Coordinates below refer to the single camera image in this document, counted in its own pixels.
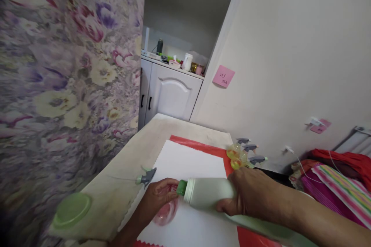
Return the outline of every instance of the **hand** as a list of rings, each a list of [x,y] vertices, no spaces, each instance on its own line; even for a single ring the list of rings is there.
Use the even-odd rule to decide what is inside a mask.
[[[291,195],[295,193],[257,169],[242,167],[228,179],[236,188],[237,196],[220,200],[216,210],[229,216],[242,214],[277,223],[289,209]]]
[[[170,187],[178,183],[178,180],[171,178],[150,183],[130,220],[145,228],[166,203],[178,197],[176,192],[169,192]]]

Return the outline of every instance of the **floral curtain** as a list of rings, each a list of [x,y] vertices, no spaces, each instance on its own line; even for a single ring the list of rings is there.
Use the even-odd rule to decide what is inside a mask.
[[[55,245],[57,204],[137,132],[144,0],[0,0],[2,243]]]

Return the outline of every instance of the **pink cloth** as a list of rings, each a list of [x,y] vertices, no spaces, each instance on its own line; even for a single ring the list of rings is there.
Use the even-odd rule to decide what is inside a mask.
[[[304,192],[311,195],[316,201],[323,204],[332,211],[352,220],[353,222],[366,226],[359,220],[356,215],[318,178],[312,171],[306,172],[307,176],[302,176]]]

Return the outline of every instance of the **table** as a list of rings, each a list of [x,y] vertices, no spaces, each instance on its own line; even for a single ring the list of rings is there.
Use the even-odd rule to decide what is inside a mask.
[[[171,135],[226,149],[233,142],[229,133],[216,131],[194,123],[156,114],[114,159],[81,192],[92,197],[93,203],[86,216],[73,228],[56,230],[51,225],[49,234],[64,239],[112,240],[124,215],[140,188],[133,181],[144,174],[141,166],[152,168],[163,144]]]

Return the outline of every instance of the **person's left hand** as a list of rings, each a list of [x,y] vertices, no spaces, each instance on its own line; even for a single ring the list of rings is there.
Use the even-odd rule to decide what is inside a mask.
[[[170,187],[178,183],[178,180],[171,178],[150,183],[130,220],[145,228],[166,203],[178,197],[176,192],[169,192]]]

